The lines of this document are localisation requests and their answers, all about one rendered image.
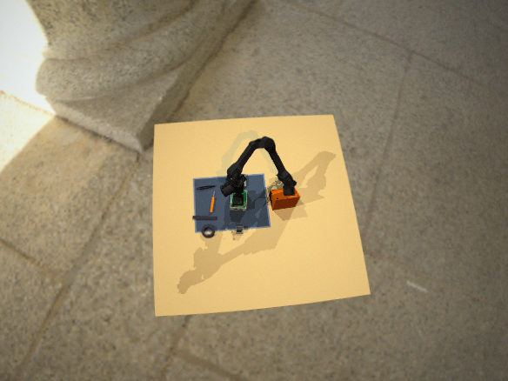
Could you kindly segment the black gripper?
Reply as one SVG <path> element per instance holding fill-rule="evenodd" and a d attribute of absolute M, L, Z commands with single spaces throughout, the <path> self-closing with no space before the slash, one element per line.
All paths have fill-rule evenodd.
<path fill-rule="evenodd" d="M 236 194 L 233 194 L 232 204 L 243 206 L 244 205 L 244 195 L 242 193 L 244 193 L 244 187 L 241 190 L 235 189 L 235 192 L 236 192 Z"/>

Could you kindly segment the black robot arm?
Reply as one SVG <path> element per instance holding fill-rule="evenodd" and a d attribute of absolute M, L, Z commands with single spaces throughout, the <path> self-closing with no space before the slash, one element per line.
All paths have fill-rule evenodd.
<path fill-rule="evenodd" d="M 241 190 L 244 187 L 244 181 L 247 178 L 242 175 L 243 167 L 251 157 L 255 149 L 265 148 L 271 156 L 273 163 L 275 164 L 278 174 L 278 180 L 280 180 L 284 186 L 283 191 L 285 196 L 295 196 L 295 186 L 297 182 L 293 179 L 292 175 L 285 169 L 277 151 L 276 144 L 271 137 L 260 137 L 249 142 L 238 160 L 227 169 L 227 183 L 220 186 L 220 190 L 225 197 L 231 193 L 236 193 L 236 190 Z M 232 178 L 232 180 L 231 180 Z"/>

